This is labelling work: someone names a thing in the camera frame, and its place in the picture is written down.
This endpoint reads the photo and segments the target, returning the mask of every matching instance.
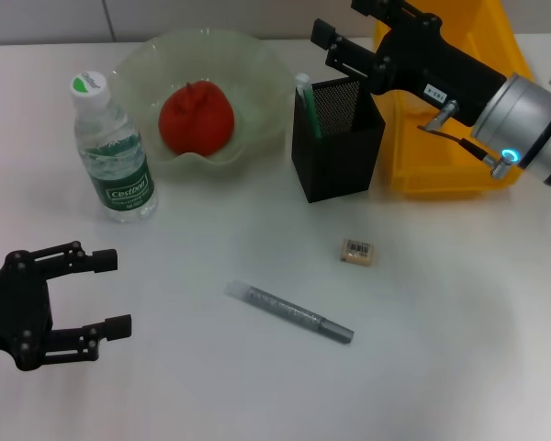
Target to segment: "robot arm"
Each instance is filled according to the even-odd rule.
[[[71,273],[114,271],[117,267],[115,250],[88,255],[79,242],[33,253],[10,253],[0,270],[0,350],[10,354],[20,370],[33,370],[42,365],[96,361],[102,339],[130,337],[130,315],[77,329],[51,329],[47,280]]]
[[[500,153],[493,158],[477,145],[460,145],[503,178],[517,164],[551,187],[551,93],[513,75],[507,79],[451,46],[443,22],[405,0],[353,0],[352,8],[390,27],[377,52],[368,51],[316,20],[311,41],[328,51],[326,64],[361,82],[375,95],[404,90],[440,109],[423,129],[433,134],[450,118]]]

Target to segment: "barcode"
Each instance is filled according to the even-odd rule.
[[[347,241],[347,246],[345,247],[345,252],[347,254],[358,254],[363,257],[367,257],[369,254],[369,248],[371,245],[369,243],[356,242],[356,241]]]

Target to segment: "wall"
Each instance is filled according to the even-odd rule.
[[[502,3],[516,33],[551,32],[551,0]],[[205,26],[261,38],[306,38],[315,17],[349,37],[370,35],[371,18],[350,5],[351,0],[0,0],[0,44],[146,40],[170,28]]]
[[[0,0],[0,44],[111,40],[102,0]]]

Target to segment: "clear bowl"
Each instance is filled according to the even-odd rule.
[[[159,113],[173,92],[202,79],[220,87],[231,102],[235,130],[228,144],[210,156],[173,153],[159,133]],[[264,42],[241,32],[168,32],[143,43],[108,81],[113,97],[139,128],[149,162],[158,169],[187,162],[231,164],[276,136],[291,119],[291,73]]]

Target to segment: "black pen holder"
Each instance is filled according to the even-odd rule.
[[[312,86],[318,137],[298,91],[292,161],[308,202],[369,189],[386,123],[371,95],[349,78]]]

